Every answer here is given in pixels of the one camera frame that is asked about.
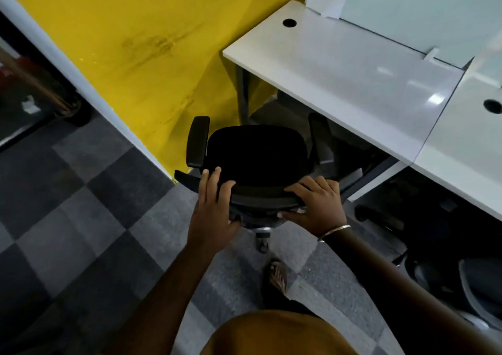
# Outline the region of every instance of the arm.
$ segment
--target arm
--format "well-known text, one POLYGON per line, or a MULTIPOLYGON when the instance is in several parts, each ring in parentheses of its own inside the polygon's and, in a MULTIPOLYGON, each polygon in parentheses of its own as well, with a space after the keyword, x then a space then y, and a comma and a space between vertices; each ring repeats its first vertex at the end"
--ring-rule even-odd
MULTIPOLYGON (((305 214, 282 216, 320 237, 347 224, 337 182, 304 177, 287 187, 303 199, 305 214)), ((501 354, 488 339, 444 306, 391 262, 357 237, 350 228, 324 241, 354 272, 366 288, 406 354, 430 351, 461 354, 501 354)))
POLYGON ((239 221, 229 224, 230 190, 224 183, 216 199, 221 168, 211 178, 202 172, 199 199, 190 220, 185 248, 132 317, 105 349, 105 355, 170 354, 181 320, 195 288, 213 257, 234 237, 239 221))

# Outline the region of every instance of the checkered carpet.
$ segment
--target checkered carpet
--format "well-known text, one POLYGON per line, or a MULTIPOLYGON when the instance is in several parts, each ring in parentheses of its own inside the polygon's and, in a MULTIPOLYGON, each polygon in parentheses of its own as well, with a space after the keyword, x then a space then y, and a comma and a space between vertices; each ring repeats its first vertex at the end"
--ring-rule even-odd
MULTIPOLYGON (((183 247, 195 200, 100 116, 79 129, 54 120, 0 153, 0 348, 56 327, 54 341, 27 353, 96 354, 183 247)), ((354 225, 385 256, 398 255, 354 225)), ((361 355, 402 353, 351 271, 291 223, 273 232, 268 255, 242 230, 216 256, 173 353, 200 352, 217 327, 260 309, 272 256, 289 268, 289 297, 361 355)))

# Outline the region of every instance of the chair seat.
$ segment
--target chair seat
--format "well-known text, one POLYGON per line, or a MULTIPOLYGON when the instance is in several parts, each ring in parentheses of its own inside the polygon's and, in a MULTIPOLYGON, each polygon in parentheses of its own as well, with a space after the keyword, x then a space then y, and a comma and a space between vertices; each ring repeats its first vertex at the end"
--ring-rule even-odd
POLYGON ((230 126, 215 131, 207 142, 204 168, 221 167, 222 181, 241 186, 288 186, 308 174, 303 137, 287 127, 230 126))

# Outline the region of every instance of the hand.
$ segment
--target hand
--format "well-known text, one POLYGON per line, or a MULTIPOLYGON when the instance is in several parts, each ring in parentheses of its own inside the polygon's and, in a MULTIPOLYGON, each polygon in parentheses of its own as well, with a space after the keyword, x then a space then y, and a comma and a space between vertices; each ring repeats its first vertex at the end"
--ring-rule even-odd
POLYGON ((188 228, 187 246, 211 258, 226 247, 241 226, 238 220, 229 223, 230 191, 235 181, 225 182, 220 188, 219 198, 216 198, 220 173, 220 167, 211 177, 207 169, 202 172, 199 199, 188 228))
POLYGON ((279 212, 278 216, 304 227, 314 236, 319 238, 327 231, 347 224, 338 182, 326 180, 321 176, 316 180, 306 176, 298 183, 286 187, 284 191, 292 191, 302 198, 307 211, 283 211, 279 212))

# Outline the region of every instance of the yellow wall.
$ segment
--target yellow wall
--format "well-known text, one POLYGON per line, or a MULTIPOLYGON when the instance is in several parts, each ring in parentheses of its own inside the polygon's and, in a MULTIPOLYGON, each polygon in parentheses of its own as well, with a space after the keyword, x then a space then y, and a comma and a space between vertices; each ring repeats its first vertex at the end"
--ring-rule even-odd
MULTIPOLYGON (((187 168, 193 116, 209 115, 211 130, 237 124, 221 50, 288 0, 17 1, 173 174, 187 168)), ((272 92, 252 89, 252 109, 272 92)))

